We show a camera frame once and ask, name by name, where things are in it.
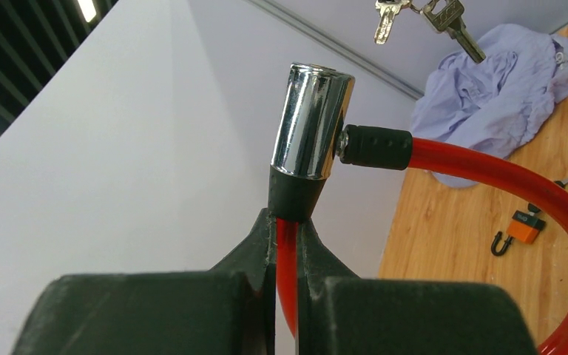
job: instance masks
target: ceiling light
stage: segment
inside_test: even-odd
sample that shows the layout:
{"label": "ceiling light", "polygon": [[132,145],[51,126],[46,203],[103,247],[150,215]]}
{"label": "ceiling light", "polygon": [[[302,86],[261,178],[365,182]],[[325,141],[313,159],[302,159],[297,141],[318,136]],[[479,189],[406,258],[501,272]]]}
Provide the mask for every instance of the ceiling light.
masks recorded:
{"label": "ceiling light", "polygon": [[84,15],[84,20],[91,22],[97,16],[95,3],[92,0],[77,0],[77,2],[79,3],[79,8],[81,8],[81,14]]}

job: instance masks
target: ceiling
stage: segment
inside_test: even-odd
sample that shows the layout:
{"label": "ceiling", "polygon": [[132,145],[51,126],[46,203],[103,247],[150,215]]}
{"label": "ceiling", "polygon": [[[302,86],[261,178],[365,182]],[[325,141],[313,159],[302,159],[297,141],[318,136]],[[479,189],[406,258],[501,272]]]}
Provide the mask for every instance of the ceiling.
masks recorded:
{"label": "ceiling", "polygon": [[[373,0],[260,1],[278,3],[321,29],[325,36],[420,90],[445,56],[462,50],[447,33],[436,33],[421,15],[410,10],[399,13],[386,44],[375,44],[373,34],[379,16]],[[427,1],[413,0],[413,4],[422,7]],[[481,38],[499,24],[519,24],[540,33],[554,33],[568,24],[568,0],[461,0],[461,3],[462,18],[474,38]]]}
{"label": "ceiling", "polygon": [[118,0],[0,0],[0,136],[75,52]]}

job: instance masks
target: key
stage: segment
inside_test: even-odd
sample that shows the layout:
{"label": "key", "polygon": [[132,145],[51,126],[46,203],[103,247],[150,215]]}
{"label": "key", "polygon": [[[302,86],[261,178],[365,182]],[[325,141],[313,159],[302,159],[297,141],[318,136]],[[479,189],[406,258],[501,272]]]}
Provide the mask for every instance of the key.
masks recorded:
{"label": "key", "polygon": [[464,13],[464,6],[459,0],[445,0],[445,7],[434,14],[432,11],[436,2],[438,0],[432,0],[425,5],[421,9],[421,14],[434,27],[436,32],[447,32],[452,39],[457,40],[474,62],[481,63],[487,56],[467,32],[467,26],[465,26],[461,17]]}
{"label": "key", "polygon": [[374,39],[376,44],[384,44],[391,33],[395,16],[399,11],[410,6],[411,0],[376,0],[376,10],[380,12],[380,23]]}
{"label": "key", "polygon": [[[567,186],[567,184],[568,184],[568,178],[565,178],[563,180],[556,180],[556,181],[554,181],[554,183],[556,185],[559,185],[560,187],[562,187],[564,189],[565,186]],[[532,215],[535,215],[535,214],[538,214],[539,212],[541,212],[541,209],[538,208],[537,206],[533,205],[532,203],[528,203],[528,211],[530,211],[530,213],[532,213]]]}

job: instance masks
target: orange padlock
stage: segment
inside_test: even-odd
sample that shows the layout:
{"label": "orange padlock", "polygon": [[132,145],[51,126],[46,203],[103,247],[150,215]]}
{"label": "orange padlock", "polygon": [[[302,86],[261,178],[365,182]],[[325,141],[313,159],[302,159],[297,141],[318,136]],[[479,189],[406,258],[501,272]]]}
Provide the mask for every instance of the orange padlock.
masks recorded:
{"label": "orange padlock", "polygon": [[506,234],[523,243],[532,244],[543,228],[545,228],[544,220],[522,211],[515,211]]}

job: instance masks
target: white wall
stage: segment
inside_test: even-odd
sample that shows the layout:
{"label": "white wall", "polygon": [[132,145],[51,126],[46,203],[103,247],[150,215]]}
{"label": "white wall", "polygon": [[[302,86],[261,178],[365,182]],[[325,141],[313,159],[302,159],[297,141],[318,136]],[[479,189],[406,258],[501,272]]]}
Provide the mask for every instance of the white wall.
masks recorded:
{"label": "white wall", "polygon": [[[413,102],[244,1],[118,2],[0,138],[0,354],[62,274],[209,268],[246,236],[292,61],[357,77],[348,122],[408,125]],[[338,163],[317,206],[363,276],[402,178]]]}
{"label": "white wall", "polygon": [[[395,20],[386,44],[378,46],[373,35],[379,22],[374,0],[275,0],[334,38],[407,82],[424,89],[425,81],[447,54],[459,45],[446,34],[436,34],[430,25],[410,10]],[[421,7],[428,0],[413,0]],[[461,0],[467,30],[480,38],[502,23],[516,23],[551,33],[568,22],[568,0]]]}

